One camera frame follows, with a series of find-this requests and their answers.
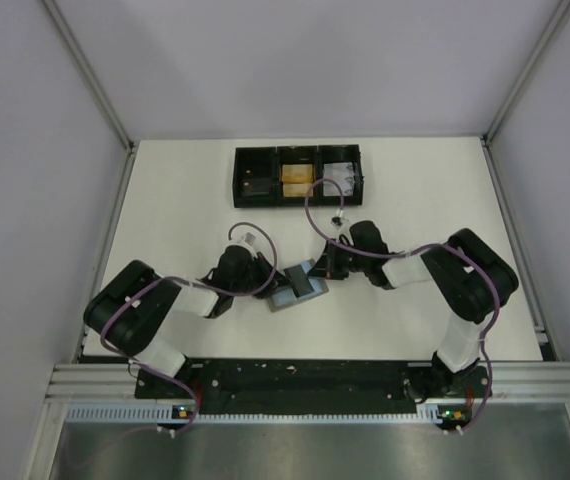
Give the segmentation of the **grey card holder wallet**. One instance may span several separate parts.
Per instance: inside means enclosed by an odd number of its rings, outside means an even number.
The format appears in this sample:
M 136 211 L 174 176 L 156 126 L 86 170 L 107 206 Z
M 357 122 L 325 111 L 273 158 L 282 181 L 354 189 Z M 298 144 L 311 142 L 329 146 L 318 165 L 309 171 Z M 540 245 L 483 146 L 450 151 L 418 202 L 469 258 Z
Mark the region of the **grey card holder wallet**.
M 289 283 L 286 286 L 278 287 L 267 298 L 271 312 L 300 305 L 325 295 L 329 291 L 323 278 L 309 276 L 314 264 L 313 260 L 306 260 L 283 270 L 283 275 Z

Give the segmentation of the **gold credit card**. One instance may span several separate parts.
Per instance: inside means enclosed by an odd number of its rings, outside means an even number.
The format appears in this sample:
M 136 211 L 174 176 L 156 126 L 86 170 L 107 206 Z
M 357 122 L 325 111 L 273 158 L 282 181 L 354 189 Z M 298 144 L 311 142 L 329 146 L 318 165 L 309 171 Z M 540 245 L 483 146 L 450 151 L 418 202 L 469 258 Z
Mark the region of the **gold credit card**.
M 305 198 L 313 195 L 314 187 L 311 183 L 284 183 L 282 194 L 284 198 Z

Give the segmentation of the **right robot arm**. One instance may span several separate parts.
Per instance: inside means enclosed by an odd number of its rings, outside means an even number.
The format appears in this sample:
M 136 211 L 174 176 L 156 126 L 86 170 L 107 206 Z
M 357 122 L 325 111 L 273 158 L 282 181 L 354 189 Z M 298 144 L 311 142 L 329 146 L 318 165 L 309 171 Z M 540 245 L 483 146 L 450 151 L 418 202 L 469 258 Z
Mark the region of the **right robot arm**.
M 430 369 L 405 381 L 407 396 L 424 401 L 445 396 L 478 365 L 497 310 L 518 289 L 514 270 L 468 228 L 445 242 L 409 252 L 392 252 L 371 221 L 349 223 L 333 218 L 337 236 L 308 272 L 310 277 L 344 280 L 362 273 L 383 290 L 433 283 L 450 307 L 444 338 Z

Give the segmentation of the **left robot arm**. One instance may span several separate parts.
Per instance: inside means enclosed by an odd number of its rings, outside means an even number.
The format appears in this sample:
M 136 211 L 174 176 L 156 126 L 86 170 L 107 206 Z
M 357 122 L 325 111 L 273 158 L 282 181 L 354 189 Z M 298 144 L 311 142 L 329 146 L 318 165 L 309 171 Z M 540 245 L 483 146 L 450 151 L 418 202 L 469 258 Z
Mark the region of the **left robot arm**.
M 131 261 L 87 305 L 83 321 L 107 348 L 174 377 L 186 356 L 161 335 L 179 315 L 214 319 L 237 296 L 271 295 L 285 281 L 265 256 L 248 243 L 227 246 L 218 264 L 196 282 L 161 277 L 141 260 Z

